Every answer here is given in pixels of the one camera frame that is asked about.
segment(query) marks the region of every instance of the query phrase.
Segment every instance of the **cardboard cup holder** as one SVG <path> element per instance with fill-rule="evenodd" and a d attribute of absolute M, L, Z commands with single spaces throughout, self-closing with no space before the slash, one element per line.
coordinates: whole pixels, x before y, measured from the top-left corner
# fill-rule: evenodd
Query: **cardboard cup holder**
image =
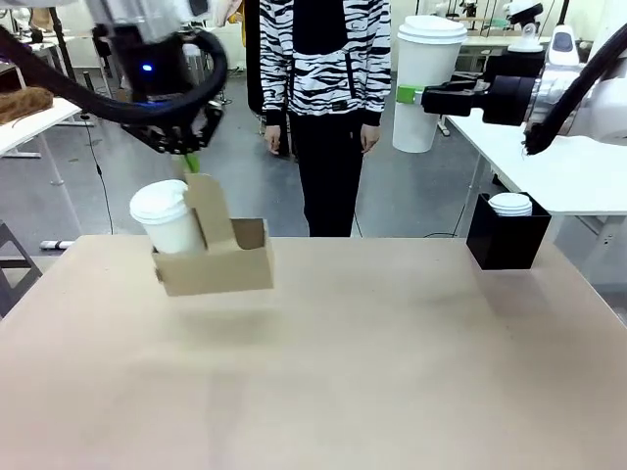
<path fill-rule="evenodd" d="M 231 219 L 219 183 L 207 174 L 185 175 L 185 204 L 194 211 L 207 250 L 201 254 L 153 252 L 169 296 L 253 291 L 273 287 L 273 256 L 262 219 Z"/>

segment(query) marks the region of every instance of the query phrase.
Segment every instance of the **black and white jacket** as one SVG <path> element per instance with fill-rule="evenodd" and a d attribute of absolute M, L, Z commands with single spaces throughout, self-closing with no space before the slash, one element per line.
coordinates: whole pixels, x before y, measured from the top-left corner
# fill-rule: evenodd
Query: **black and white jacket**
<path fill-rule="evenodd" d="M 261 0 L 261 33 L 269 125 L 286 97 L 297 115 L 363 110 L 378 125 L 391 87 L 389 0 Z"/>

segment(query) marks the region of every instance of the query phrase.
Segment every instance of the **gray floor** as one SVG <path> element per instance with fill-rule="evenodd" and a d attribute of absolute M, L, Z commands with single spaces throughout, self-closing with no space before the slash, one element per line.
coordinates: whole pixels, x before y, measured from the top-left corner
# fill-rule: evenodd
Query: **gray floor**
<path fill-rule="evenodd" d="M 265 150 L 259 123 L 247 107 L 244 79 L 231 79 L 226 95 L 232 103 L 210 148 L 201 153 L 202 171 L 219 179 L 234 216 L 266 218 L 272 236 L 307 236 L 297 166 Z M 391 144 L 393 113 L 390 101 L 382 120 L 383 139 L 365 160 L 357 210 L 361 233 L 364 237 L 423 237 L 450 232 L 464 202 L 476 153 L 454 128 L 449 138 L 438 134 L 427 154 L 398 152 Z M 86 130 L 54 127 L 46 137 L 66 181 L 81 233 L 108 233 L 103 190 Z M 109 122 L 98 121 L 91 137 L 116 233 L 141 233 L 128 214 L 128 201 L 143 185 L 171 176 L 169 157 L 153 152 Z M 29 143 L 22 150 L 33 147 Z M 0 217 L 34 255 L 39 255 L 41 240 L 78 235 L 63 189 L 51 185 L 51 179 L 45 161 L 0 160 Z M 483 189 L 498 192 L 491 179 L 490 174 L 484 176 Z M 357 224 L 355 235 L 359 236 Z M 627 234 L 623 235 L 595 273 L 595 283 L 617 306 L 627 305 Z M 566 223 L 557 244 L 578 264 L 593 242 L 593 235 L 573 219 Z"/>

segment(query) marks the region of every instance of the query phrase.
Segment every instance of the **beige tabletop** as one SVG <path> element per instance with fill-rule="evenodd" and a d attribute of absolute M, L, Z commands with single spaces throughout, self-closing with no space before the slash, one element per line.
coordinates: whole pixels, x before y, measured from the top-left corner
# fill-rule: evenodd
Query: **beige tabletop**
<path fill-rule="evenodd" d="M 272 244 L 275 290 L 170 299 L 78 240 L 0 323 L 0 468 L 625 468 L 627 332 L 553 247 Z"/>

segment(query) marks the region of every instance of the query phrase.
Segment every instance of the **large white cup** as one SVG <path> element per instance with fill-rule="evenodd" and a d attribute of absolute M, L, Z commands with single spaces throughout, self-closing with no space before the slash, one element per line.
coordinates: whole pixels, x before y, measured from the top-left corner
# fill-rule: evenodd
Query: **large white cup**
<path fill-rule="evenodd" d="M 440 17 L 405 18 L 399 29 L 398 85 L 441 85 L 449 81 L 467 30 L 461 23 Z M 393 145 L 418 154 L 431 150 L 438 116 L 427 114 L 419 103 L 396 104 Z"/>

